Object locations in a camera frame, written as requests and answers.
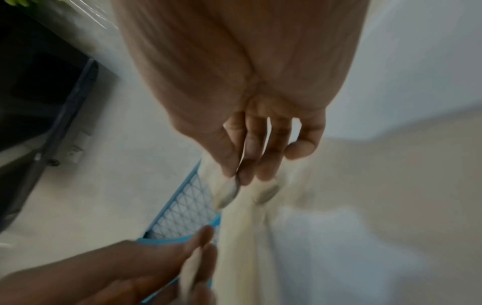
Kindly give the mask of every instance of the black object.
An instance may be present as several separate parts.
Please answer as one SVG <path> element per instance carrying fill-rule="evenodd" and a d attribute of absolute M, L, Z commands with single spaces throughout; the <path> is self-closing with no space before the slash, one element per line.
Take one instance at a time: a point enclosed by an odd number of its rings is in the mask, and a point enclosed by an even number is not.
<path fill-rule="evenodd" d="M 20 213 L 97 78 L 97 63 L 0 1 L 0 154 L 46 135 L 0 167 L 0 232 Z"/>

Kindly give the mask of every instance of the basket mesh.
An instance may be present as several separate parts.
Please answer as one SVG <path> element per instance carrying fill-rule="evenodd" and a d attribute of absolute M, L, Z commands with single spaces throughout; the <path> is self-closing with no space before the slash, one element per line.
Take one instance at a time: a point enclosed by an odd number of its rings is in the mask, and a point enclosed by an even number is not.
<path fill-rule="evenodd" d="M 173 239 L 190 236 L 216 218 L 217 213 L 211 207 L 211 192 L 202 185 L 195 168 L 166 204 L 146 237 Z"/>

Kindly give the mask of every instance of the laundry basket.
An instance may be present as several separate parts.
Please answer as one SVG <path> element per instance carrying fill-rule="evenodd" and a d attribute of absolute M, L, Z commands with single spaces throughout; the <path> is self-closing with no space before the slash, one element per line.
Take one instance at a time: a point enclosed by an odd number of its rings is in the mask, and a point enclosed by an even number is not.
<path fill-rule="evenodd" d="M 213 243 L 217 243 L 220 214 L 212 209 L 212 196 L 201 183 L 194 167 L 181 186 L 157 215 L 139 242 L 167 244 L 184 242 L 205 225 L 216 229 Z"/>

